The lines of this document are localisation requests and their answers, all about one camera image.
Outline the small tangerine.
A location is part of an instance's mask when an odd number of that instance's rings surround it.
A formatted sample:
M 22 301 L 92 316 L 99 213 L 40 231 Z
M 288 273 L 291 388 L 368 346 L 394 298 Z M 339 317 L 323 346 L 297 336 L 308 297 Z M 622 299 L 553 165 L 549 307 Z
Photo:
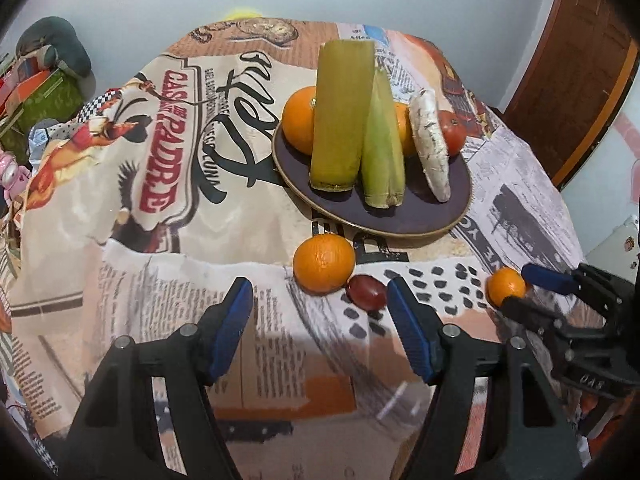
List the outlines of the small tangerine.
M 523 298 L 526 289 L 526 283 L 521 274 L 507 266 L 491 274 L 486 284 L 488 298 L 497 308 L 502 306 L 503 300 L 511 296 Z
M 354 272 L 356 256 L 346 238 L 315 235 L 300 244 L 293 257 L 297 284 L 307 292 L 325 295 L 343 287 Z

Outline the dark red grape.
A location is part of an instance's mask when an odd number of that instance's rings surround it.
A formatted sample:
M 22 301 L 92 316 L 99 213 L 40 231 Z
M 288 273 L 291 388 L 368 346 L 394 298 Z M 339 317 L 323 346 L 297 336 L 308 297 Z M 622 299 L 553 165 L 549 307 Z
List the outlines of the dark red grape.
M 352 276 L 346 284 L 346 294 L 363 311 L 381 311 L 387 306 L 385 285 L 371 275 Z

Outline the red tomato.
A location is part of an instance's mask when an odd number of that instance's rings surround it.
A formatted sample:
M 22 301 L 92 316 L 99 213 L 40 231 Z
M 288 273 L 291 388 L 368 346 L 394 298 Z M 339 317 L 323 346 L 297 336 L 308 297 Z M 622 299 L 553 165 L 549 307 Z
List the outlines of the red tomato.
M 457 118 L 457 115 L 449 110 L 440 110 L 438 112 L 438 121 L 447 145 L 448 154 L 450 157 L 454 157 L 464 147 L 466 141 L 465 126 Z

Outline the large plain orange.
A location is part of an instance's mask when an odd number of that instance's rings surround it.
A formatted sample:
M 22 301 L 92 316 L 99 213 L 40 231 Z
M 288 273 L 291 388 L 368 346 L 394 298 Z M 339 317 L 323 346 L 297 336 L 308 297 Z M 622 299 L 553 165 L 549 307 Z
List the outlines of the large plain orange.
M 413 157 L 416 154 L 416 148 L 413 143 L 408 105 L 395 102 L 394 107 L 402 152 L 405 158 Z

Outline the large orange with sticker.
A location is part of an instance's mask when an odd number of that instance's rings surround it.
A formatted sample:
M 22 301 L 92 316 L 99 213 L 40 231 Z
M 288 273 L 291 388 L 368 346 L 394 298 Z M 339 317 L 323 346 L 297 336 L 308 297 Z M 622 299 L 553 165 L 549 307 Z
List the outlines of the large orange with sticker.
M 297 151 L 310 156 L 314 148 L 314 106 L 316 87 L 295 91 L 283 107 L 281 128 L 285 139 Z

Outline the white sliding wardrobe door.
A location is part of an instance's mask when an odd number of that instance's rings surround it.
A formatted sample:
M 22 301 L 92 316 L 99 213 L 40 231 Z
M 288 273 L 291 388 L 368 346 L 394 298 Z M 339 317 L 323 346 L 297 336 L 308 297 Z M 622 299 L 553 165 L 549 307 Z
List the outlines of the white sliding wardrobe door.
M 628 280 L 639 269 L 639 81 L 562 196 L 586 261 Z

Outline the dark purple plate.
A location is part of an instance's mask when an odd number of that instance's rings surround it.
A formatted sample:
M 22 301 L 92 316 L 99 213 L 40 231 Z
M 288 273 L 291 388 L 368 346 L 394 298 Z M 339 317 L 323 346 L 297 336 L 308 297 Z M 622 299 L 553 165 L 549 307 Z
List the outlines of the dark purple plate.
M 310 184 L 310 158 L 293 148 L 278 129 L 272 157 L 280 176 L 304 203 L 325 216 L 371 234 L 422 238 L 445 233 L 468 210 L 472 180 L 464 159 L 450 159 L 449 200 L 441 202 L 428 184 L 418 158 L 400 162 L 380 148 L 362 155 L 363 170 L 347 191 L 320 191 Z

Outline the printed newspaper pattern tablecloth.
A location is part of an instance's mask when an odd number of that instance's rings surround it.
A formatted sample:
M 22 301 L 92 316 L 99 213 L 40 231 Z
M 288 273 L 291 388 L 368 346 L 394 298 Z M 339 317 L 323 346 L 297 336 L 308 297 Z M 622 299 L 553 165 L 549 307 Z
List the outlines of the printed newspaper pattern tablecloth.
M 314 84 L 331 40 L 371 41 L 393 96 L 434 90 L 468 132 L 469 192 L 439 203 L 424 177 L 366 226 L 295 195 L 271 142 L 285 103 Z M 332 233 L 356 267 L 402 275 L 475 336 L 497 329 L 484 278 L 582 260 L 570 213 L 532 149 L 465 88 L 431 42 L 373 26 L 247 18 L 194 30 L 54 141 L 3 237 L 2 300 L 13 323 L 9 411 L 60 466 L 70 424 L 120 334 L 166 336 L 245 275 L 256 308 L 230 372 L 209 393 L 247 479 L 390 479 L 430 393 L 392 321 L 342 292 L 293 281 L 295 249 Z

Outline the brown wooden door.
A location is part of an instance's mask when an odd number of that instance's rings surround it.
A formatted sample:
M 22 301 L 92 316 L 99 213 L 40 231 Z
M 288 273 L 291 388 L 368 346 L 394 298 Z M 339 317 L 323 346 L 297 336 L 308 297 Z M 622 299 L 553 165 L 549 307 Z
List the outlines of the brown wooden door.
M 560 188 L 620 110 L 639 47 L 610 0 L 553 0 L 504 121 Z

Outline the pink rabbit toy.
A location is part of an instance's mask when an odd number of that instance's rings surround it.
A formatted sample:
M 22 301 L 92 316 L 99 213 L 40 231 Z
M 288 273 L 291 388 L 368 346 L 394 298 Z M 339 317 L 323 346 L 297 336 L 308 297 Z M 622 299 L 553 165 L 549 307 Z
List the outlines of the pink rabbit toy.
M 11 152 L 2 151 L 0 155 L 0 178 L 3 198 L 10 206 L 16 196 L 23 193 L 32 174 L 21 166 Z

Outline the green storage box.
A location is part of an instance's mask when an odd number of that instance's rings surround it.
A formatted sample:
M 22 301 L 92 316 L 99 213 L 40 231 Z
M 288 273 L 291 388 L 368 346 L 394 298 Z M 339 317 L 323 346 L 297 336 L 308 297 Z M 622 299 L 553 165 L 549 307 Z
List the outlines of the green storage box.
M 24 157 L 30 129 L 43 119 L 67 122 L 84 105 L 78 83 L 62 70 L 21 82 L 1 107 L 1 148 Z

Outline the grey plush toy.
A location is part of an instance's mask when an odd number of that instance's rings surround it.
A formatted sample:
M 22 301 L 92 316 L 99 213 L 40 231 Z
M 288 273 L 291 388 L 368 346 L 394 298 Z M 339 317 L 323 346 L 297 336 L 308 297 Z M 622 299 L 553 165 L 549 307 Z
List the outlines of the grey plush toy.
M 58 16 L 40 18 L 17 41 L 18 58 L 34 58 L 42 70 L 57 68 L 75 79 L 91 74 L 91 61 L 69 21 Z

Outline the yellow foam tube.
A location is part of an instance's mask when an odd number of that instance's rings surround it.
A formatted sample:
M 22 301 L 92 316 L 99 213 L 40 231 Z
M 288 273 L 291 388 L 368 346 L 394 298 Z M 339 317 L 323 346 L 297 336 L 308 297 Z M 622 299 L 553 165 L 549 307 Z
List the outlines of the yellow foam tube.
M 234 8 L 228 13 L 224 14 L 222 18 L 224 21 L 236 21 L 245 20 L 246 18 L 261 18 L 262 14 L 251 8 Z

